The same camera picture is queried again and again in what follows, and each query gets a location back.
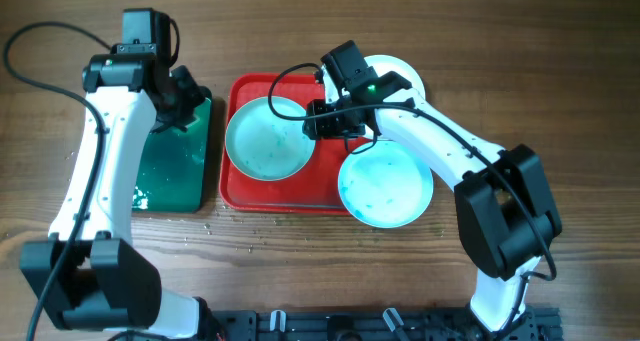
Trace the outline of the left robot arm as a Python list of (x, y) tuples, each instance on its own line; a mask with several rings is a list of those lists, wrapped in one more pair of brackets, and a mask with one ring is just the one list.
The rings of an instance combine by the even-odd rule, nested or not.
[(178, 64), (179, 45), (170, 16), (127, 9), (121, 41), (84, 68), (76, 100), (86, 116), (68, 190), (47, 238), (21, 252), (37, 298), (29, 337), (47, 316), (57, 329), (117, 340), (225, 338), (207, 303), (168, 290), (132, 241), (135, 209), (202, 203), (213, 97)]

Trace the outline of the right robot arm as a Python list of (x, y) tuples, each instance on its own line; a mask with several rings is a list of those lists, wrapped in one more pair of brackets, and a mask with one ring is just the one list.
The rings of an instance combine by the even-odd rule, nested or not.
[(470, 309), (491, 335), (504, 337), (523, 315), (536, 266), (562, 231), (538, 155), (506, 150), (465, 130), (431, 106), (395, 70), (378, 72), (349, 40), (316, 67), (324, 100), (312, 101), (304, 121), (313, 139), (361, 136), (366, 128), (413, 152), (453, 191), (460, 242), (478, 269)]

